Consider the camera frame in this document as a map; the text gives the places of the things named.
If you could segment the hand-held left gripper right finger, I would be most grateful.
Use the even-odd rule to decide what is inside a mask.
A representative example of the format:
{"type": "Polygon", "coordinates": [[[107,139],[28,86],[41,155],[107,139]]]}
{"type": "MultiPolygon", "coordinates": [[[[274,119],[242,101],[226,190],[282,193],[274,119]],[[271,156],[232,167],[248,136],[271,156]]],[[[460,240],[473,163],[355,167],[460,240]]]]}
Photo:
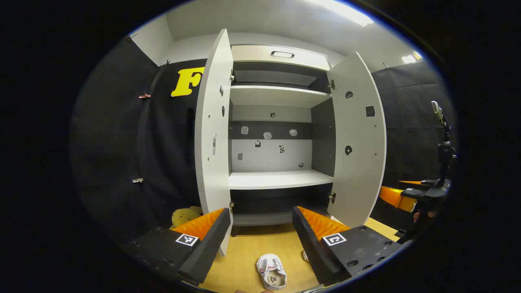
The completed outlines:
{"type": "Polygon", "coordinates": [[[325,286],[365,274],[401,247],[366,225],[348,227],[301,206],[293,208],[292,224],[316,279],[325,286]]]}

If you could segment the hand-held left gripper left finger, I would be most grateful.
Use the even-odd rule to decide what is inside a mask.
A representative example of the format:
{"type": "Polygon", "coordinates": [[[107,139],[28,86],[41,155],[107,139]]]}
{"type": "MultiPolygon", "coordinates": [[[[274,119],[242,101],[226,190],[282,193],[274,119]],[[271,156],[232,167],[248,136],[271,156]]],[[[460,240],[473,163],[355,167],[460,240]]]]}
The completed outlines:
{"type": "Polygon", "coordinates": [[[148,232],[122,248],[140,265],[168,281],[199,286],[230,226],[229,208],[220,208],[179,227],[148,232]]]}

